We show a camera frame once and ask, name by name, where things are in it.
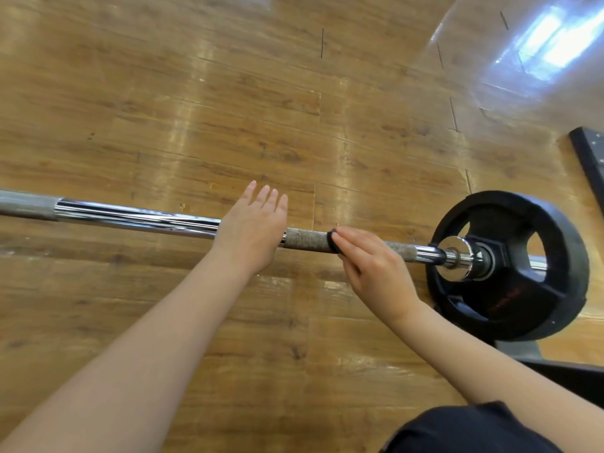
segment black weight plate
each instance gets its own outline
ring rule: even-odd
[[[573,224],[553,205],[534,197],[484,191],[466,197],[439,223],[431,246],[458,235],[494,251],[486,280],[450,282],[427,266],[428,288],[442,314],[481,339],[522,341],[566,327],[585,305],[589,259]],[[527,242],[537,232],[545,250],[545,279],[533,272]]]

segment forearm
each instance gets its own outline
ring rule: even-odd
[[[0,450],[159,450],[199,360],[247,281],[208,254],[172,293],[36,409]]]
[[[564,451],[595,451],[604,443],[603,412],[421,304],[390,325],[412,350],[469,402],[502,400],[516,417]]]

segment hand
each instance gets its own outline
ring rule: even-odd
[[[222,219],[210,251],[250,278],[271,264],[288,217],[285,194],[277,203],[278,191],[266,185],[252,201],[255,189],[252,181]]]
[[[336,232],[332,238],[352,289],[384,324],[390,327],[423,304],[404,260],[378,236],[341,226]]]

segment person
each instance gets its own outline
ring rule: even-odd
[[[222,220],[185,279],[37,407],[2,453],[159,451],[187,383],[249,279],[273,260],[288,197],[256,183]],[[352,289],[468,401],[430,409],[382,451],[595,452],[600,408],[449,323],[420,301],[405,263],[377,236],[339,226],[333,241]]]

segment wooden floor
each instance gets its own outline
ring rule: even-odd
[[[604,365],[604,220],[565,136],[604,129],[603,9],[0,0],[0,188],[221,217],[258,179],[289,194],[289,226],[414,243],[470,192],[532,194],[575,222],[592,270],[587,306],[542,352]],[[0,238],[0,438],[210,245],[13,218]],[[336,257],[279,250],[219,330],[164,450],[371,452],[461,403]]]

